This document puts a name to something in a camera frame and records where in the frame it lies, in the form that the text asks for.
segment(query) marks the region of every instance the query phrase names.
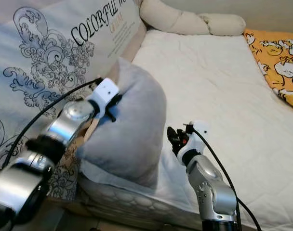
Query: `robotic arm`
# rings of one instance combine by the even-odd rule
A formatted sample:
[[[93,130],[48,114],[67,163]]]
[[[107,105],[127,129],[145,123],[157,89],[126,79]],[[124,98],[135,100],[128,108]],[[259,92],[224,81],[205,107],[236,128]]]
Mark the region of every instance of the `robotic arm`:
[[[205,139],[209,127],[202,121],[189,123]],[[186,166],[190,185],[198,199],[203,231],[236,231],[237,199],[233,190],[224,183],[221,173],[203,155],[204,142],[195,133],[172,127],[168,139],[179,162]]]
[[[118,93],[110,79],[100,80],[86,100],[67,103],[59,117],[29,140],[20,157],[1,171],[0,229],[32,219],[49,194],[48,180],[66,149],[92,118],[112,117],[108,108],[119,102]]]

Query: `black cable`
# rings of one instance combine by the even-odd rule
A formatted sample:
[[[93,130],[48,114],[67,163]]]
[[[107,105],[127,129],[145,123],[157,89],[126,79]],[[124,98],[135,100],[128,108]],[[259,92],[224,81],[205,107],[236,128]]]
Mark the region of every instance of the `black cable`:
[[[210,150],[211,154],[213,155],[214,159],[217,161],[218,165],[220,166],[221,170],[223,171],[225,177],[227,178],[229,185],[231,187],[231,189],[233,190],[235,197],[237,198],[237,223],[238,223],[238,227],[239,227],[239,231],[242,231],[242,224],[241,224],[241,216],[240,216],[240,206],[239,203],[245,208],[245,210],[248,212],[248,214],[251,216],[251,218],[253,219],[258,231],[261,231],[260,225],[257,221],[257,219],[255,218],[255,216],[253,215],[253,213],[250,211],[250,209],[238,198],[237,196],[237,192],[234,188],[234,185],[232,183],[232,180],[230,178],[230,176],[228,175],[225,167],[222,165],[222,163],[220,162],[220,160],[218,159],[217,155],[215,154],[215,152],[213,151],[212,147],[209,145],[209,143],[204,139],[204,137],[197,132],[194,127],[192,127],[192,131],[197,134],[200,139],[204,142],[204,144],[208,147],[208,149]]]
[[[87,83],[84,83],[72,90],[70,90],[69,92],[67,92],[66,94],[60,96],[58,99],[56,99],[55,101],[53,101],[51,104],[49,104],[48,106],[46,106],[42,111],[40,111],[24,128],[23,130],[20,132],[20,134],[17,136],[16,140],[14,141],[14,143],[11,146],[11,149],[9,150],[9,152],[7,153],[6,159],[2,165],[2,168],[5,168],[11,159],[11,156],[13,155],[13,151],[15,149],[15,147],[17,146],[18,142],[20,141],[20,139],[22,138],[22,136],[25,134],[25,132],[34,124],[34,122],[42,115],[44,114],[46,111],[48,111],[50,108],[52,108],[54,105],[56,105],[58,102],[60,102],[61,100],[63,100],[64,98],[66,98],[68,95],[70,95],[71,93],[85,87],[88,86],[90,84],[93,84],[95,82],[97,82],[98,79],[89,81]]]

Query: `yellow patterned blanket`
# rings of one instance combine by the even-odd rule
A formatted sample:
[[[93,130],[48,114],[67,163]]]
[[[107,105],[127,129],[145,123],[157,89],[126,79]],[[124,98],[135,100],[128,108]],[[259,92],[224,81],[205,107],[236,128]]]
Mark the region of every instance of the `yellow patterned blanket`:
[[[293,33],[246,29],[244,36],[269,86],[293,106]]]

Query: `white mattress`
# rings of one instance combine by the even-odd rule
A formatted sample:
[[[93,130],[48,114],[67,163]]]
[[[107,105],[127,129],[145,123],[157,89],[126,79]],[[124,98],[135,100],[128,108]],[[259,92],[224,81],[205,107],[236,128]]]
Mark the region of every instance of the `white mattress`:
[[[166,126],[182,128],[195,119],[210,123],[209,142],[263,230],[293,231],[293,109],[267,86],[245,39],[150,30],[133,63],[162,85]],[[154,190],[100,169],[87,177],[197,213],[185,167],[166,136],[159,166]],[[253,227],[244,210],[241,216]]]

